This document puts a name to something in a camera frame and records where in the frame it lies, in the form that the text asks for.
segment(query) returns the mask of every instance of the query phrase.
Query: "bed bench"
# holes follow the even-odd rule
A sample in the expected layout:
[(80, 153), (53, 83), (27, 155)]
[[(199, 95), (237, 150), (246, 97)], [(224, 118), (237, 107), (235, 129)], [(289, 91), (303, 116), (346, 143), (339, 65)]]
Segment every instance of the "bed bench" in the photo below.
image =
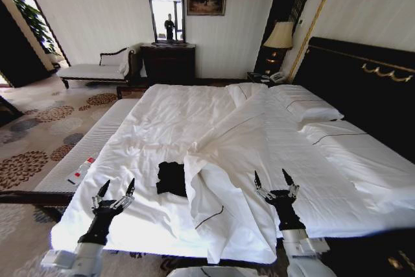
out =
[(66, 182), (65, 178), (88, 156), (101, 151), (137, 102), (137, 99), (122, 99), (115, 102), (34, 191), (2, 191), (0, 203), (33, 204), (58, 222), (62, 213), (56, 207), (66, 207), (77, 190), (77, 186)]

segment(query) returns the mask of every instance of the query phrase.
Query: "mirror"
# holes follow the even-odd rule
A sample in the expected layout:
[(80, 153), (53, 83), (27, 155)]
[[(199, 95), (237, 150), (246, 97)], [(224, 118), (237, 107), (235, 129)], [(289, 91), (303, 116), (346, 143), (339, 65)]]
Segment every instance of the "mirror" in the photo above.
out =
[(184, 43), (184, 0), (148, 0), (156, 43)]

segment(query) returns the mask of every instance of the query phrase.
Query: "wrinkled sheet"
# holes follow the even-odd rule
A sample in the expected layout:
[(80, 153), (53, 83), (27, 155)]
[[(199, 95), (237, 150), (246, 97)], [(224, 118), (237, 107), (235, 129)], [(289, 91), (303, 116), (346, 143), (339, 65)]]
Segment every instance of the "wrinkled sheet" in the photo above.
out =
[[(237, 88), (244, 88), (249, 97), (263, 85), (241, 84)], [(106, 198), (118, 199), (135, 177), (135, 200), (112, 221), (106, 248), (206, 258), (208, 244), (195, 230), (189, 201), (170, 193), (157, 195), (158, 164), (183, 163), (192, 143), (232, 113), (236, 103), (246, 100), (245, 96), (240, 99), (240, 92), (239, 97), (232, 92), (207, 86), (149, 88), (108, 140), (62, 220), (52, 229), (53, 248), (75, 249), (93, 219), (91, 197), (107, 179), (111, 183)], [(272, 232), (275, 226), (272, 219), (269, 221)], [(255, 239), (230, 238), (222, 257), (262, 262), (263, 243), (256, 250), (255, 244), (249, 246), (248, 242)], [(274, 261), (275, 252), (267, 258)]]
[[(254, 193), (254, 171), (263, 187), (281, 189), (287, 187), (282, 168), (300, 185), (294, 209), (311, 237), (414, 225), (407, 210), (369, 210), (297, 127), (264, 85), (155, 85), (91, 166), (52, 229), (52, 245), (75, 249), (93, 219), (91, 197), (110, 179), (106, 198), (120, 198), (135, 177), (136, 199), (114, 218), (107, 249), (271, 263), (279, 221)], [(164, 161), (185, 164), (188, 199), (157, 195), (158, 164)]]

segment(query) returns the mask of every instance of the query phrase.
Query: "carpet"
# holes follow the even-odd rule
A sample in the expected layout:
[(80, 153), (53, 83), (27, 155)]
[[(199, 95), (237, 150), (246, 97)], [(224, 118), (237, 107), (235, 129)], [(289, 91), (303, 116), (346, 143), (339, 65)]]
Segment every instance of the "carpet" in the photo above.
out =
[[(52, 77), (22, 88), (0, 88), (0, 95), (24, 116), (0, 128), (0, 190), (33, 190), (117, 100), (115, 84), (71, 81), (67, 90)], [(142, 92), (123, 92), (140, 98)], [(2, 276), (61, 276), (43, 269), (54, 222), (31, 205), (0, 204)], [(278, 249), (272, 265), (222, 261), (255, 268), (262, 276), (286, 276), (287, 258)], [(175, 268), (206, 265), (205, 259), (132, 252), (103, 252), (101, 276), (166, 276)]]

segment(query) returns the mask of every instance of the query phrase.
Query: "lamp shade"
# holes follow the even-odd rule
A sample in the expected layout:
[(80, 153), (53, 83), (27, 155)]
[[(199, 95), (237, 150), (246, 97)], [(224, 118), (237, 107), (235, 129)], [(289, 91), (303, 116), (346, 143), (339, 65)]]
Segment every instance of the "lamp shade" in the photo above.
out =
[(277, 22), (271, 36), (264, 43), (265, 47), (291, 48), (293, 22)]

